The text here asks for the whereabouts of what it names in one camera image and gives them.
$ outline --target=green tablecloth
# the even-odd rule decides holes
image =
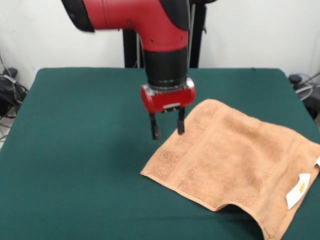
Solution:
[[[320,143],[277,69],[191,69],[197,97],[220,100]],[[256,240],[249,215],[219,213],[141,176],[159,147],[140,99],[142,69],[42,69],[0,152],[0,240]],[[162,142],[177,112],[160,114]],[[320,239],[320,180],[284,239]]]

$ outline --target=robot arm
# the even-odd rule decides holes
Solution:
[[[62,0],[81,31],[132,29],[143,47],[147,84],[140,89],[149,112],[152,138],[159,137],[155,114],[178,110],[178,133],[185,132],[185,107],[195,100],[188,78],[188,0]]]

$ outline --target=black cable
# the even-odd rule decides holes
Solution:
[[[314,89],[316,88],[320,88],[320,84],[316,84],[316,83],[313,83],[313,84],[310,84],[310,83],[305,83],[302,87],[298,88],[295,90],[296,94],[299,95],[300,97],[300,100],[301,101],[304,101],[306,100],[307,98],[309,98],[312,94],[313,94],[313,91]],[[305,91],[308,91],[307,94],[305,95],[302,95],[303,92]]]
[[[14,78],[0,74],[0,101],[2,102],[2,117],[14,119],[29,90]],[[10,109],[15,115],[8,115]]]
[[[306,83],[309,82],[309,81],[312,81],[313,79],[315,79],[315,78],[318,77],[319,75],[320,75],[320,72],[316,73],[315,75],[313,75],[312,77],[310,77],[310,78],[306,81]]]
[[[8,137],[8,135],[4,135],[4,136],[0,137],[0,140],[5,139],[6,137]]]
[[[10,129],[11,127],[0,122],[0,126]]]
[[[9,74],[9,76],[12,77],[11,76],[11,72],[6,68],[5,63],[4,63],[4,61],[3,61],[2,57],[1,57],[1,52],[0,52],[0,62],[2,64],[4,70],[6,70],[6,72]]]

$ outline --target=brown towel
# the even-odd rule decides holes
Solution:
[[[141,174],[211,211],[236,205],[257,221],[264,239],[280,240],[319,173],[320,145],[212,99],[185,124],[185,135],[175,131]],[[298,186],[301,174],[309,180]],[[303,195],[289,209],[292,189]]]

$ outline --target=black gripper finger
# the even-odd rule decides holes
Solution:
[[[154,128],[152,129],[152,140],[159,140],[159,138],[160,138],[159,127],[154,126]]]
[[[185,133],[185,122],[178,120],[177,122],[177,130],[179,135],[183,135]]]

